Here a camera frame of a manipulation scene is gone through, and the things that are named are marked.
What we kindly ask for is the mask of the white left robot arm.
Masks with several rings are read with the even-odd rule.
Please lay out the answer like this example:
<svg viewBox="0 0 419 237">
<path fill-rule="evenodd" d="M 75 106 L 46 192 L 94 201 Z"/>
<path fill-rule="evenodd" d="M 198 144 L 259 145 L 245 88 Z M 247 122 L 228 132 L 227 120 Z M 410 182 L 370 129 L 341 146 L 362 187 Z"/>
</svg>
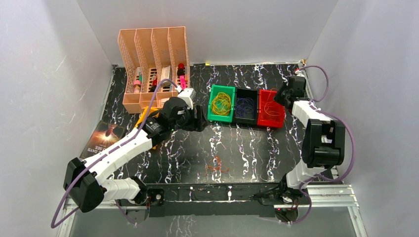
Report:
<svg viewBox="0 0 419 237">
<path fill-rule="evenodd" d="M 104 151 L 67 166 L 64 189 L 79 210 L 90 212 L 108 200 L 126 199 L 143 205 L 149 188 L 137 177 L 109 179 L 131 159 L 167 140 L 176 130 L 202 132 L 208 121 L 201 105 L 189 107 L 184 99 L 171 97 L 162 109 L 149 113 L 140 125 Z"/>
</svg>

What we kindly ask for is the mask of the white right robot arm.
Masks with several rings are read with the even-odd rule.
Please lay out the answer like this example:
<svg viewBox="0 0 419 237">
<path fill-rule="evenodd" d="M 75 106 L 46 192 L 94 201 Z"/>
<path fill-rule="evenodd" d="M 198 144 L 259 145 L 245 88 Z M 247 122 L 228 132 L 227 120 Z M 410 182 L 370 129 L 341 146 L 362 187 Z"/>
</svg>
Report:
<svg viewBox="0 0 419 237">
<path fill-rule="evenodd" d="M 344 160 L 343 123 L 321 113 L 306 97 L 305 89 L 305 77 L 291 76 L 274 97 L 274 101 L 284 106 L 305 128 L 300 161 L 283 176 L 278 186 L 278 197 L 284 204 L 292 204 L 302 196 L 301 191 L 310 181 Z"/>
</svg>

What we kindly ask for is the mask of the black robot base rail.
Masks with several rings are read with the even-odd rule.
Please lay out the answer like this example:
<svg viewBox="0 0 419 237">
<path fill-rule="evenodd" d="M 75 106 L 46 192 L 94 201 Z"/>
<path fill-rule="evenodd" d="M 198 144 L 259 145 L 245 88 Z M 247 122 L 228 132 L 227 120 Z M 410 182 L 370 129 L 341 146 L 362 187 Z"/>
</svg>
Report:
<svg viewBox="0 0 419 237">
<path fill-rule="evenodd" d="M 279 183 L 148 184 L 140 203 L 119 199 L 130 218 L 143 210 L 145 217 L 236 216 L 274 217 L 285 223 L 298 219 L 298 208 L 309 204 L 307 189 Z"/>
</svg>

